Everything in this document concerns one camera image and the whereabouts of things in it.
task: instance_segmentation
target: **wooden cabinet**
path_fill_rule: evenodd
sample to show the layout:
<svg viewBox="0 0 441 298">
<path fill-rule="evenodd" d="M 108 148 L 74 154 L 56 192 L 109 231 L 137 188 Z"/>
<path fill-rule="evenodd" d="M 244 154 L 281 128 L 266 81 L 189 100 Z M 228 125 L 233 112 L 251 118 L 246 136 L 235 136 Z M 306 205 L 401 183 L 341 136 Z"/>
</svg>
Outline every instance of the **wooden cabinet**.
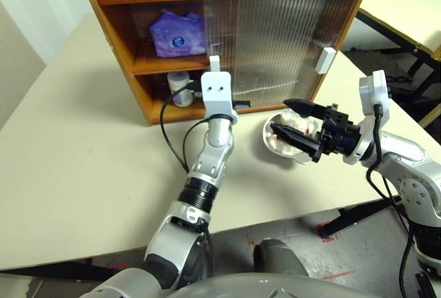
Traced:
<svg viewBox="0 0 441 298">
<path fill-rule="evenodd" d="M 105 37 L 149 123 L 170 93 L 166 74 L 197 79 L 218 54 L 232 74 L 234 100 L 251 112 L 283 99 L 313 99 L 324 75 L 314 71 L 323 47 L 339 49 L 361 0 L 90 0 Z M 163 10 L 204 17 L 207 54 L 158 58 L 149 27 Z M 202 117 L 203 104 L 170 106 L 165 121 Z"/>
</svg>

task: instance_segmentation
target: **gray floor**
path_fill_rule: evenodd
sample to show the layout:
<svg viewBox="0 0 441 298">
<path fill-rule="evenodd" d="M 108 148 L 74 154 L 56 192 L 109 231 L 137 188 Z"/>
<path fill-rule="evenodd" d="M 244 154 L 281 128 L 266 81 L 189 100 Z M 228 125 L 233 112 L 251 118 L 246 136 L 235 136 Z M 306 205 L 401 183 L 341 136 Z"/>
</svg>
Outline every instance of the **gray floor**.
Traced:
<svg viewBox="0 0 441 298">
<path fill-rule="evenodd" d="M 406 236 L 396 214 L 385 210 L 329 240 L 315 232 L 317 224 L 337 217 L 337 210 L 298 219 L 263 223 L 213 235 L 216 275 L 251 272 L 252 251 L 264 238 L 284 241 L 303 262 L 311 277 L 332 281 L 381 297 L 399 298 L 398 269 Z M 137 266 L 143 250 L 94 259 L 94 264 L 113 268 Z M 420 269 L 414 254 L 409 256 L 405 285 L 409 297 L 417 297 L 414 274 Z M 39 281 L 31 284 L 29 298 L 75 298 L 97 283 Z"/>
</svg>

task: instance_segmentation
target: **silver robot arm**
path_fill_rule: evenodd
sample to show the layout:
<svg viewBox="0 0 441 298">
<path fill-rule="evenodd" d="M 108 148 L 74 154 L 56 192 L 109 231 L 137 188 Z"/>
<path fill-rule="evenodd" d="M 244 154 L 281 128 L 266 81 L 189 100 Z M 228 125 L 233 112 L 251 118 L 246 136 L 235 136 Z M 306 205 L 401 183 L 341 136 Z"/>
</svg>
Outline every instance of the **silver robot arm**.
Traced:
<svg viewBox="0 0 441 298">
<path fill-rule="evenodd" d="M 441 276 L 441 165 L 418 144 L 379 131 L 382 150 L 377 162 L 373 128 L 375 108 L 382 108 L 381 128 L 389 119 L 389 97 L 384 72 L 360 79 L 360 97 L 365 119 L 358 125 L 338 112 L 337 105 L 323 107 L 300 99 L 284 101 L 302 116 L 323 120 L 322 130 L 310 139 L 289 126 L 272 124 L 273 131 L 287 143 L 300 148 L 317 162 L 322 153 L 343 154 L 349 164 L 361 161 L 387 178 L 402 198 L 416 238 L 416 254 L 424 271 Z"/>
<path fill-rule="evenodd" d="M 201 78 L 209 129 L 203 149 L 145 253 L 140 268 L 128 268 L 82 298 L 155 298 L 198 281 L 203 274 L 203 253 L 210 211 L 233 150 L 231 76 L 206 72 Z"/>
</svg>

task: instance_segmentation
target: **white container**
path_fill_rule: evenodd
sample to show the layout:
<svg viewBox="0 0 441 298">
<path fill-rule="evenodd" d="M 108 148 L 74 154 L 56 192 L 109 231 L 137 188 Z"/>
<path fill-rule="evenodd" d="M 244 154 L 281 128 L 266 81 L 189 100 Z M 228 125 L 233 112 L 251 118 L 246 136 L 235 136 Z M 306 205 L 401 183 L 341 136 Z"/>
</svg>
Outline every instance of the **white container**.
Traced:
<svg viewBox="0 0 441 298">
<path fill-rule="evenodd" d="M 310 137 L 315 135 L 315 133 L 318 130 L 318 122 L 315 119 L 311 117 L 307 119 L 300 118 L 300 115 L 298 115 L 297 113 L 293 112 L 290 109 L 286 109 L 283 110 L 282 112 L 277 112 L 273 114 L 268 118 L 268 120 L 266 120 L 265 124 L 263 125 L 263 131 L 262 131 L 263 143 L 265 143 L 265 146 L 267 146 L 268 150 L 270 150 L 271 152 L 280 155 L 281 157 L 292 158 L 298 163 L 301 163 L 302 165 L 307 165 L 308 163 L 311 163 L 312 160 L 306 152 L 303 152 L 288 144 L 286 144 L 286 146 L 281 146 L 281 148 L 274 148 L 274 146 L 272 145 L 271 139 L 274 138 L 274 132 L 271 129 L 271 123 L 287 124 L 285 117 L 287 113 L 289 113 L 292 116 L 289 121 L 298 120 L 298 123 L 305 123 L 304 126 L 307 127 L 306 135 Z"/>
<path fill-rule="evenodd" d="M 173 93 L 190 82 L 190 75 L 188 72 L 169 72 L 167 74 L 167 80 L 170 90 Z M 193 94 L 190 90 L 181 91 L 178 95 L 173 97 L 173 102 L 179 107 L 190 106 L 193 103 Z"/>
</svg>

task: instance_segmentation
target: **black wire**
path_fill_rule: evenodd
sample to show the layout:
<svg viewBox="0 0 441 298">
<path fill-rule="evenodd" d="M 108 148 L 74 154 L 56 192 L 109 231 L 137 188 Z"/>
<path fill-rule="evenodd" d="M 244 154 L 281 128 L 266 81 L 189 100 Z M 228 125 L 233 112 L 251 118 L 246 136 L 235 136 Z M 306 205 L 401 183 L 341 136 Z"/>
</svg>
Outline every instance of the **black wire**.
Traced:
<svg viewBox="0 0 441 298">
<path fill-rule="evenodd" d="M 373 124 L 373 142 L 375 144 L 376 149 L 376 160 L 369 166 L 369 168 L 366 171 L 366 180 L 369 182 L 371 187 L 383 198 L 386 200 L 389 200 L 383 192 L 380 191 L 379 188 L 375 185 L 374 182 L 372 182 L 371 174 L 372 172 L 377 168 L 377 166 L 381 163 L 382 160 L 382 151 L 381 151 L 381 144 L 380 144 L 380 124 L 381 124 L 381 118 L 382 118 L 382 109 L 379 109 L 377 105 L 374 106 L 375 110 L 375 123 Z"/>
<path fill-rule="evenodd" d="M 409 256 L 412 243 L 413 243 L 413 229 L 412 226 L 409 226 L 409 235 L 407 236 L 406 248 L 404 249 L 404 252 L 402 254 L 400 273 L 398 275 L 398 283 L 400 284 L 400 291 L 403 298 L 407 298 L 406 290 L 404 289 L 404 269 L 406 268 L 407 257 Z"/>
<path fill-rule="evenodd" d="M 387 193 L 388 193 L 388 195 L 389 195 L 389 197 L 391 199 L 392 206 L 393 206 L 393 208 L 395 208 L 395 211 L 397 212 L 397 216 L 398 216 L 398 218 L 399 218 L 399 220 L 400 220 L 400 222 L 402 224 L 402 227 L 404 228 L 404 231 L 407 234 L 409 234 L 409 231 L 407 230 L 406 224 L 404 223 L 404 221 L 402 219 L 403 217 L 404 218 L 407 218 L 407 217 L 405 215 L 401 214 L 400 208 L 398 207 L 397 203 L 393 199 L 393 195 L 392 195 L 391 189 L 389 188 L 389 184 L 387 184 L 386 178 L 384 176 L 382 176 L 382 178 L 383 178 L 384 186 L 386 187 Z"/>
<path fill-rule="evenodd" d="M 188 89 L 188 86 L 183 86 L 182 88 L 180 88 L 179 90 L 173 92 L 164 102 L 163 107 L 161 108 L 161 113 L 159 115 L 159 123 L 161 125 L 161 130 L 163 132 L 163 136 L 165 141 L 167 142 L 167 145 L 170 147 L 170 150 L 172 150 L 174 156 L 178 159 L 178 161 L 181 163 L 182 167 L 184 168 L 184 170 L 186 172 L 188 172 L 188 167 L 185 164 L 185 162 L 181 159 L 181 157 L 179 156 L 179 154 L 177 153 L 177 151 L 174 149 L 172 143 L 170 142 L 170 140 L 168 139 L 167 133 L 165 132 L 164 129 L 164 111 L 165 108 L 167 107 L 167 105 L 169 105 L 172 102 L 173 97 L 175 97 L 176 95 L 178 95 L 180 92 L 184 91 Z"/>
<path fill-rule="evenodd" d="M 198 125 L 200 125 L 201 123 L 205 123 L 208 122 L 209 118 L 204 119 L 204 120 L 200 120 L 199 122 L 196 122 L 185 134 L 184 136 L 184 140 L 182 142 L 182 154 L 183 154 L 183 158 L 184 158 L 184 163 L 187 166 L 187 168 L 189 168 L 188 163 L 187 163 L 187 157 L 185 156 L 185 142 L 187 141 L 187 137 L 190 134 L 190 132 L 193 130 L 193 128 L 197 127 Z"/>
<path fill-rule="evenodd" d="M 391 189 L 389 188 L 389 185 L 387 184 L 386 179 L 384 177 L 382 177 L 383 183 L 384 183 L 384 186 L 386 187 L 389 198 L 387 198 L 380 191 L 380 189 L 377 188 L 377 186 L 375 185 L 374 182 L 372 182 L 372 179 L 371 179 L 371 173 L 378 167 L 378 165 L 382 161 L 382 150 L 381 150 L 381 143 L 380 143 L 380 124 L 381 124 L 381 118 L 382 118 L 382 106 L 380 104 L 376 104 L 373 106 L 373 109 L 375 112 L 375 123 L 373 125 L 372 135 L 373 135 L 373 142 L 374 142 L 375 148 L 376 148 L 376 160 L 368 168 L 368 170 L 366 172 L 366 179 L 369 182 L 369 184 L 371 185 L 371 187 L 383 199 L 389 200 L 391 205 L 395 208 L 395 211 L 397 212 L 398 217 L 399 217 L 404 229 L 406 229 L 406 226 L 405 226 L 401 216 L 403 216 L 406 219 L 407 219 L 407 216 L 403 212 L 401 212 L 401 209 L 398 207 L 395 200 L 393 200 L 392 192 L 391 192 Z M 404 289 L 404 269 L 406 267 L 407 257 L 409 256 L 409 252 L 410 252 L 410 249 L 411 249 L 412 243 L 413 243 L 413 229 L 412 229 L 411 225 L 409 225 L 409 231 L 407 231 L 407 233 L 408 233 L 408 235 L 407 235 L 406 248 L 404 249 L 404 253 L 403 253 L 403 256 L 401 259 L 401 264 L 400 264 L 400 272 L 398 274 L 398 283 L 400 284 L 400 291 L 401 291 L 401 295 L 403 296 L 403 298 L 407 298 L 406 291 Z"/>
</svg>

